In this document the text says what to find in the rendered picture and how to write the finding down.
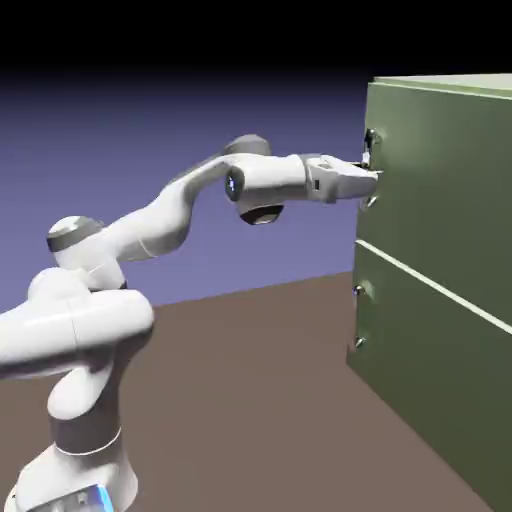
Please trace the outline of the green cabinet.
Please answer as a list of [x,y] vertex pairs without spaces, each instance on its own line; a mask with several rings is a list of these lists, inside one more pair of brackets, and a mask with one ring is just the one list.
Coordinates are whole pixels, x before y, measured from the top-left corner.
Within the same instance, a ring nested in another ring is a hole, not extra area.
[[368,86],[348,365],[512,512],[512,73]]

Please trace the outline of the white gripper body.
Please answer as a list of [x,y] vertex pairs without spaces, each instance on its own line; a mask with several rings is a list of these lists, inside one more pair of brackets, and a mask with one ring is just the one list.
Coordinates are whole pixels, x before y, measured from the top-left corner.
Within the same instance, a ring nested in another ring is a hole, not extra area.
[[377,188],[379,173],[347,162],[333,156],[325,155],[324,162],[330,168],[325,177],[324,201],[335,203],[338,200],[362,199],[372,196]]

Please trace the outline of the green cabinet door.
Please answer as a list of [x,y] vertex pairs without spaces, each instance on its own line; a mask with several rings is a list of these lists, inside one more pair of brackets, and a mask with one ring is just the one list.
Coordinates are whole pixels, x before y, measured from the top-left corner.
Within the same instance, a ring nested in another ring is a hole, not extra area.
[[512,97],[374,83],[358,236],[512,325]]
[[512,326],[502,328],[368,248],[371,337],[349,366],[494,512],[512,512]]

